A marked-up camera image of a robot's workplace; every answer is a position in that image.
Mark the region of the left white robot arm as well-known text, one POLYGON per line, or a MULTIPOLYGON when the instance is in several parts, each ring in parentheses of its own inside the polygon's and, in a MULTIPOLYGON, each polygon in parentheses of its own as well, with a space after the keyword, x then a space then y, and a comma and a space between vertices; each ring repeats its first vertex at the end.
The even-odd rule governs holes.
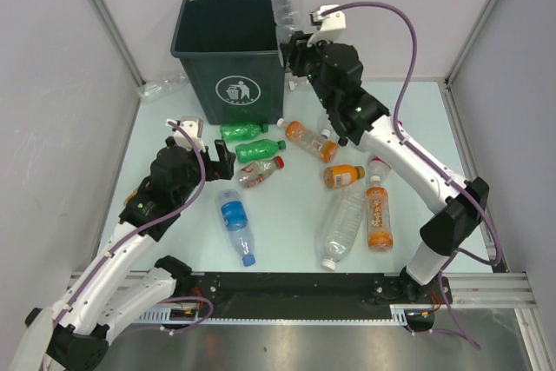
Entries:
POLYGON ((235 154, 215 141, 207 147, 168 137, 149 174, 129 196, 112 236, 62 298, 34 308, 11 369, 93 370, 123 330, 160 302, 212 304, 194 293, 191 268, 171 255, 156 261, 143 279, 120 292, 132 265, 154 247, 190 206, 206 182, 229 180, 235 154))

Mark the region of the yellow navy milk tea bottle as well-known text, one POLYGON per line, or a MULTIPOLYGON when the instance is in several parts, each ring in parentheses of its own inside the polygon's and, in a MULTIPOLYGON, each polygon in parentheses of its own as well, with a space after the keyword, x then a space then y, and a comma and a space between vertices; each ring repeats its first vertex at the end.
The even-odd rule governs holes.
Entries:
POLYGON ((137 189, 134 189, 134 190, 126 197, 126 199, 125 199, 124 202, 123 202, 123 207, 124 207, 124 208, 127 207, 127 206, 129 205, 129 202, 130 202, 134 197, 136 197, 138 191, 139 191, 138 188, 137 188, 137 189))

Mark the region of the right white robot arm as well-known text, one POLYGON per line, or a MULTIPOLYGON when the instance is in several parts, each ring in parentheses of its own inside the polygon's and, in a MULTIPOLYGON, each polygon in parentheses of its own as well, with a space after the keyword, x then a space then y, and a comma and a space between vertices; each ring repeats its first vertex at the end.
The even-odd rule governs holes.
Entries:
POLYGON ((400 291, 410 302, 432 292, 432 282, 451 255, 487 220, 488 184, 468 181, 446 168, 413 141, 387 106, 362 86, 363 65, 356 49, 343 43, 309 42, 295 32, 279 45, 283 65, 305 77, 341 139, 378 156, 422 199, 432 218, 420 228, 421 242, 402 269, 400 291))

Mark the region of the crushed clear bottle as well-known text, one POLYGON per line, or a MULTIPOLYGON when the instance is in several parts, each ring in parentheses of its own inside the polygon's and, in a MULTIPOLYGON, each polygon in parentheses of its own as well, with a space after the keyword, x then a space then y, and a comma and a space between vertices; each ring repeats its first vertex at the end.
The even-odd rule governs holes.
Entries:
POLYGON ((146 82, 137 89, 137 95, 143 103, 152 102, 178 91, 185 87, 188 82, 189 79, 184 73, 178 73, 163 79, 146 82))

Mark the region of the blue label water bottle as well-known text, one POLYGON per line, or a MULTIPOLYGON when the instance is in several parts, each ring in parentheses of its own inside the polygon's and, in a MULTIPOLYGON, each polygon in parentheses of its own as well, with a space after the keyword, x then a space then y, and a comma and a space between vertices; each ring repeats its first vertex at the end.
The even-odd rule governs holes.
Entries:
POLYGON ((218 207, 229 241, 240 256, 244 267, 255 264, 255 237, 250 229, 246 210, 240 194, 235 189, 225 189, 218 195, 218 207))

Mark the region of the green bottle with cap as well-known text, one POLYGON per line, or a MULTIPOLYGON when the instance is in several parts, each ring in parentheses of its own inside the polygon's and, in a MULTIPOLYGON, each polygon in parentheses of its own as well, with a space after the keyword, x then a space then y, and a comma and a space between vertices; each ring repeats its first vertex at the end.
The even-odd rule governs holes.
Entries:
POLYGON ((271 158, 285 148, 286 143, 283 140, 261 139, 237 145, 235 153, 239 162, 252 162, 271 158))

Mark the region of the orange jasmine tea bottle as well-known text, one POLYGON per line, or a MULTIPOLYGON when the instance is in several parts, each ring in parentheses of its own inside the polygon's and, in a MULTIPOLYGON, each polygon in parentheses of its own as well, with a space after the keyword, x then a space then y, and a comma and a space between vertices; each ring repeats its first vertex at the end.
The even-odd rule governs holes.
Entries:
POLYGON ((373 251, 388 251, 394 245, 388 192, 378 175, 370 177, 367 189, 367 245, 373 251))

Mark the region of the orange juice bottle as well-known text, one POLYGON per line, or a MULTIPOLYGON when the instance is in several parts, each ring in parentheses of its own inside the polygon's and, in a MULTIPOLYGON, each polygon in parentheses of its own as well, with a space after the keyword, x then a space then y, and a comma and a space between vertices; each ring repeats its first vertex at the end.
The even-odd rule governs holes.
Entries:
POLYGON ((362 166, 348 164, 327 167, 323 172, 324 184, 329 189, 348 186, 365 176, 362 166))

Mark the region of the red cap crushed bottle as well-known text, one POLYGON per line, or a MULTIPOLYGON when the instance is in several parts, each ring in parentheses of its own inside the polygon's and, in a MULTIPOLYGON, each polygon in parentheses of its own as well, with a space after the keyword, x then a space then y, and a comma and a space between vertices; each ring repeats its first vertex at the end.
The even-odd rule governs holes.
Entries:
POLYGON ((269 160, 253 161, 239 171, 238 182, 243 188, 252 188, 264 182, 275 171, 283 169, 284 166, 285 163, 280 156, 269 160))

